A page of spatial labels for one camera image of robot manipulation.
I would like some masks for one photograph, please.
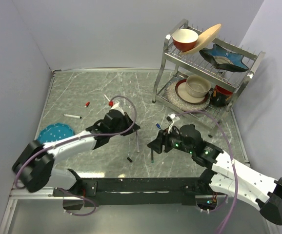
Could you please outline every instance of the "gray marble surface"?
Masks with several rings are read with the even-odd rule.
[[[56,165],[56,168],[71,168],[81,177],[182,177],[199,176],[204,168],[197,165],[189,154],[172,150],[169,153],[155,154],[151,163],[150,150],[147,144],[157,136],[159,123],[162,128],[168,126],[167,114],[173,113],[163,104],[151,102],[153,86],[158,71],[127,70],[127,71],[66,71],[55,73],[54,83],[40,130],[47,125],[61,122],[70,125],[75,133],[93,125],[108,112],[109,97],[121,94],[130,98],[137,108],[137,124],[139,130],[140,152],[137,152],[135,134],[130,136],[115,136],[110,142],[94,151],[83,152],[71,156],[66,161]],[[159,88],[163,87],[172,77],[172,72],[165,71]],[[126,101],[121,100],[126,112],[131,113]],[[64,117],[63,114],[82,116],[82,119]],[[177,122],[177,126],[188,124],[185,117]],[[227,145],[218,132],[209,138],[208,132],[194,123],[202,137],[227,151]],[[232,116],[229,115],[222,124],[232,145],[234,158],[244,162],[240,142]]]

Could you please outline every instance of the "robotic hand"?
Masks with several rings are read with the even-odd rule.
[[[167,118],[169,127],[159,130],[157,138],[148,144],[152,153],[161,154],[164,146],[166,153],[177,149],[190,154],[197,164],[207,168],[200,176],[200,185],[229,196],[235,196],[234,164],[239,185],[237,199],[255,207],[270,222],[282,225],[282,178],[276,180],[235,159],[231,161],[227,152],[204,141],[193,124],[175,127],[178,119],[175,115]]]
[[[139,129],[140,126],[131,120],[117,102],[104,119],[75,136],[45,144],[33,140],[14,163],[12,171],[17,175],[16,180],[20,179],[31,193],[43,187],[59,187],[74,195],[82,195],[82,179],[77,173],[72,169],[59,170],[53,166],[77,153],[99,148],[115,135],[126,136]]]

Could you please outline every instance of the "beige plate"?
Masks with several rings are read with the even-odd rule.
[[[205,32],[199,35],[198,41],[195,44],[195,47],[192,50],[182,52],[183,55],[194,54],[195,52],[204,49],[209,43],[211,43],[217,36],[218,32],[221,29],[221,23],[212,26],[207,29]]]
[[[186,86],[186,83],[184,82],[184,83],[181,83],[177,88],[179,97],[182,98],[184,101],[187,101],[192,104],[196,104],[196,103],[202,102],[205,99],[205,97],[192,97],[185,90],[185,86]]]

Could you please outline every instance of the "two-tier dish rack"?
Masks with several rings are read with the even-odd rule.
[[[212,115],[213,118],[219,124],[221,124],[224,118],[226,118],[229,114],[231,108],[235,104],[236,100],[239,98],[240,94],[243,92],[245,87],[248,85],[249,81],[254,76],[257,68],[259,67],[265,55],[265,52],[261,51],[258,55],[255,55],[254,53],[248,52],[248,50],[243,50],[242,47],[240,48],[235,45],[232,45],[231,42],[225,42],[225,39],[221,40],[219,38],[215,38],[210,43],[210,45],[215,43],[225,48],[227,51],[244,55],[243,63],[246,64],[246,66],[249,68],[248,71],[243,73],[232,73],[223,70],[216,70],[214,66],[205,61],[204,58],[198,52],[194,54],[182,55],[181,51],[174,46],[172,42],[172,35],[181,28],[191,29],[197,32],[199,35],[203,32],[203,30],[198,30],[198,27],[195,29],[193,28],[193,25],[191,27],[188,25],[189,21],[183,19],[165,37],[161,59],[161,68],[154,84],[152,102],[155,103],[156,100],[158,100],[173,109],[174,111],[178,113],[183,113],[180,108],[170,103],[169,100],[164,96],[164,89],[168,83],[166,83],[157,92],[161,76],[165,70],[166,61],[168,60],[175,64],[175,71],[173,77],[170,80],[176,79],[179,76],[183,78],[188,77],[186,74],[179,71],[179,67],[181,67],[189,72],[203,77],[204,79],[207,79],[215,85],[218,85],[228,91],[233,92],[233,95],[226,106],[215,107],[212,104],[209,104],[207,108],[204,109],[205,112]],[[218,129],[216,124],[212,123],[211,121],[206,121],[205,116],[203,114],[186,114],[185,116],[193,121],[197,121],[202,124],[207,130],[209,130],[210,137],[212,137]]]

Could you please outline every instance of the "white wall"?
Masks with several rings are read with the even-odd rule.
[[[0,223],[11,166],[35,135],[51,71],[14,4],[0,0]]]
[[[240,43],[263,0],[13,0],[50,68],[159,68],[181,19]]]
[[[282,177],[282,1],[265,0],[242,43],[266,52],[234,108],[251,165]]]

